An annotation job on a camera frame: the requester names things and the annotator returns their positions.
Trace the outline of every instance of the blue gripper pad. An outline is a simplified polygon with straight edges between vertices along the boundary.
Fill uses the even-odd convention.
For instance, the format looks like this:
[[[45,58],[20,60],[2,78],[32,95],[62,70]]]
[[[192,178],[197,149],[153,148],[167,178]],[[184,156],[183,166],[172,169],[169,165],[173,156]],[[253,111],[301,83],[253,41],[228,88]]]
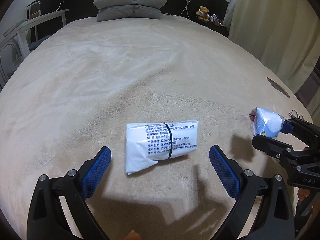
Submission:
[[[217,145],[210,148],[209,159],[228,195],[238,200],[241,181],[228,164],[228,161],[233,160],[229,160]]]
[[[92,197],[104,172],[110,164],[111,150],[108,147],[104,147],[100,151],[100,155],[94,158],[94,163],[81,181],[80,196],[82,199]]]

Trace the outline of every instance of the teddy bear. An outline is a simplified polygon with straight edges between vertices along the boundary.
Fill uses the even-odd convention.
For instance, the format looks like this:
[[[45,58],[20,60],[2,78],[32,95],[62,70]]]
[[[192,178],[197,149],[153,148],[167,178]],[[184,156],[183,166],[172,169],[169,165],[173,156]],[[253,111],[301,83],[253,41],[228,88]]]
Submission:
[[[200,21],[209,22],[210,15],[208,14],[209,9],[203,6],[200,6],[200,9],[196,12],[198,19]]]

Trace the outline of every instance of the black rubber band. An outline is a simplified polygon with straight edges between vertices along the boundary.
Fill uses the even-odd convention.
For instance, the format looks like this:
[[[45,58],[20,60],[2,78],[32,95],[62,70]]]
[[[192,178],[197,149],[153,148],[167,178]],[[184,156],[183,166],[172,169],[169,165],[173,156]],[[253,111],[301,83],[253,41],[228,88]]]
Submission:
[[[168,157],[168,160],[169,160],[171,158],[171,154],[172,154],[172,133],[169,128],[169,125],[167,125],[165,122],[163,122],[163,124],[166,125],[166,127],[168,128],[169,134],[170,134],[170,151],[169,151],[169,157]]]

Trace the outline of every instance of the plastic wrapper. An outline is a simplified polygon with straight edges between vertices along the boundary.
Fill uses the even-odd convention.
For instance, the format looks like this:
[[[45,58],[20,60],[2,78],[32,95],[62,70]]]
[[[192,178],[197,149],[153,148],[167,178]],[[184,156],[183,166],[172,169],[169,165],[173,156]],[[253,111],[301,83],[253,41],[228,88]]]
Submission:
[[[197,120],[175,123],[128,123],[125,172],[130,175],[155,165],[158,161],[195,151],[198,123]]]
[[[255,108],[250,114],[251,130],[253,135],[264,135],[266,137],[274,138],[278,136],[278,133],[283,127],[283,116],[268,111],[263,108]]]

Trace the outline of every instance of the beige blanket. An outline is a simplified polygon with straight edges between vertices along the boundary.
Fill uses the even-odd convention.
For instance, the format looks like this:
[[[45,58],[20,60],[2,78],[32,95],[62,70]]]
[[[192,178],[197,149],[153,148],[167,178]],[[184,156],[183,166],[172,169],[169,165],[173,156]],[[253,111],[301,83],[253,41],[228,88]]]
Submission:
[[[267,76],[286,88],[244,49],[182,17],[72,22],[33,51],[0,93],[0,208],[25,239],[38,177],[78,169],[106,145],[112,162],[87,203],[112,240],[131,230],[144,240],[210,239],[235,201],[209,148],[218,144],[257,175],[285,177],[252,148],[248,114],[259,106],[287,118],[295,109],[311,121]],[[197,151],[125,174],[127,123],[190,119],[200,121]],[[279,140],[304,147],[291,135]]]

